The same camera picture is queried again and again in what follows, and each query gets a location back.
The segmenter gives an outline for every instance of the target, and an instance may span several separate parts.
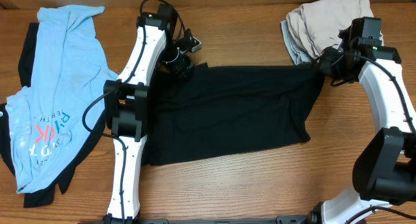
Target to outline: white towel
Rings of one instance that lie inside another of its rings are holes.
[[[364,16],[374,17],[369,0],[320,0],[302,4],[286,19],[295,43],[316,58],[328,46],[338,48],[339,31]]]

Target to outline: wooden tabletop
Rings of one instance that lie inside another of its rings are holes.
[[[280,21],[297,5],[178,8],[185,26],[203,42],[196,64],[290,65]],[[386,46],[403,60],[404,82],[416,104],[416,5],[372,4],[382,18]],[[0,10],[0,103],[21,89],[18,61],[29,22],[37,10]],[[94,18],[110,69],[119,73],[131,54],[137,8],[108,8]],[[274,218],[306,214],[319,201],[344,190],[352,166],[375,134],[363,88],[338,88],[326,80],[307,121],[309,143],[256,153],[142,168],[141,218]],[[112,191],[114,146],[102,138],[75,172],[68,191],[56,190],[52,205],[23,208],[16,181],[0,162],[0,223],[77,223],[101,219]],[[416,215],[416,204],[397,210]],[[369,223],[411,223],[386,212]]]

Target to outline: blue cloth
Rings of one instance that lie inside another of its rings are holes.
[[[85,108],[103,94],[109,70],[96,39],[92,16],[104,7],[41,8],[31,87],[7,98],[12,160],[18,193],[48,187],[75,158],[89,132],[83,127]],[[101,100],[89,111],[93,127]]]
[[[312,58],[303,51],[293,40],[291,33],[289,32],[289,28],[287,25],[287,21],[283,20],[280,22],[281,24],[281,32],[283,34],[283,41],[285,42],[287,51],[291,56],[293,63],[295,65],[299,65],[301,63],[309,63],[312,62]]]

